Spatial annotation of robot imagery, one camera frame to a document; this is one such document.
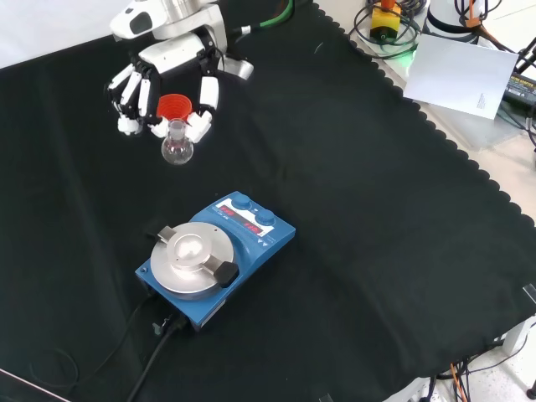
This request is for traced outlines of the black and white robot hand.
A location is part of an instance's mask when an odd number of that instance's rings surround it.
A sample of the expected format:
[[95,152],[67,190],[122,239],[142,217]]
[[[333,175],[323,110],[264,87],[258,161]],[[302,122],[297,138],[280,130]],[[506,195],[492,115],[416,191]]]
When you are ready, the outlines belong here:
[[157,41],[133,55],[107,86],[118,114],[118,130],[127,136],[143,128],[158,138],[168,135],[169,120],[157,114],[161,80],[195,64],[202,73],[199,109],[186,117],[186,137],[199,142],[210,130],[219,104],[217,74],[248,80],[254,71],[248,60],[229,54],[224,19],[216,3],[131,1],[111,20],[110,29],[117,39],[150,33]]

